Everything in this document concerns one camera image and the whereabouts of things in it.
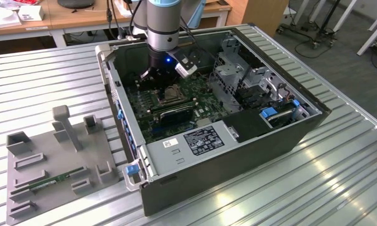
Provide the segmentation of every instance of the white label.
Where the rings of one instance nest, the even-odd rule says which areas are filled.
[[[48,27],[28,27],[26,28],[26,30],[32,31],[32,30],[43,30],[43,29],[48,29]]]
[[[166,148],[167,148],[167,147],[172,147],[174,145],[178,145],[178,144],[179,144],[179,142],[178,142],[178,139],[176,139],[176,138],[174,138],[172,140],[164,141],[164,146],[166,146]]]

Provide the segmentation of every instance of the metal table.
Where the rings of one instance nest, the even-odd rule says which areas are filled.
[[[323,125],[291,153],[151,217],[122,181],[20,225],[377,225],[377,120],[266,33],[238,28],[333,109]],[[54,106],[70,106],[72,123],[92,113],[103,119],[119,169],[127,163],[94,48],[0,56],[0,225],[6,134],[52,130]]]

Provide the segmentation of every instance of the gray carpet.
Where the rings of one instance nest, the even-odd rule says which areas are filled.
[[[303,0],[291,0],[291,7],[297,11]],[[312,7],[317,0],[311,0],[304,17],[299,23],[307,21]],[[317,24],[323,24],[325,15],[331,9],[331,3],[327,3],[321,13],[317,17]],[[343,8],[337,8],[329,28],[333,28],[341,15]],[[363,56],[356,52],[361,48],[364,42],[372,35],[368,28],[372,21],[367,18],[352,14],[345,21],[337,33],[339,41],[335,43],[332,49],[323,54],[317,59],[308,59],[300,56],[296,51],[296,45],[308,40],[308,38],[284,31],[281,35],[276,34],[275,39],[278,42],[299,57],[299,59],[336,86],[344,94],[377,118],[377,69],[371,63],[371,50]],[[328,47],[321,46],[317,50],[312,49],[312,45],[301,45],[299,52],[307,56],[316,56]]]

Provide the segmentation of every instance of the blue latch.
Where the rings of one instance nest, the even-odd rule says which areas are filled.
[[[299,100],[293,100],[293,104],[295,104],[296,107],[299,107],[300,106],[300,101]]]
[[[270,107],[267,109],[263,110],[262,115],[264,118],[268,118],[270,116],[278,114],[278,111],[275,110],[274,107]]]
[[[127,175],[128,175],[128,176],[131,176],[131,175],[139,173],[139,172],[140,172],[140,166],[139,166],[139,164],[132,165],[132,166],[128,166],[128,167],[126,168],[126,171],[127,171]]]
[[[122,111],[122,109],[119,110],[119,113],[118,113],[118,119],[120,120],[120,119],[123,119],[124,118],[124,115],[123,115],[123,111]]]

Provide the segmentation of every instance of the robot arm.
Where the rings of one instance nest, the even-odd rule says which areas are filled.
[[[196,59],[191,59],[179,48],[180,26],[198,28],[207,0],[134,0],[138,2],[134,17],[135,30],[147,33],[150,46],[150,69],[142,78],[151,75],[151,71],[168,67],[168,56],[176,61],[176,71],[187,78],[198,70]]]

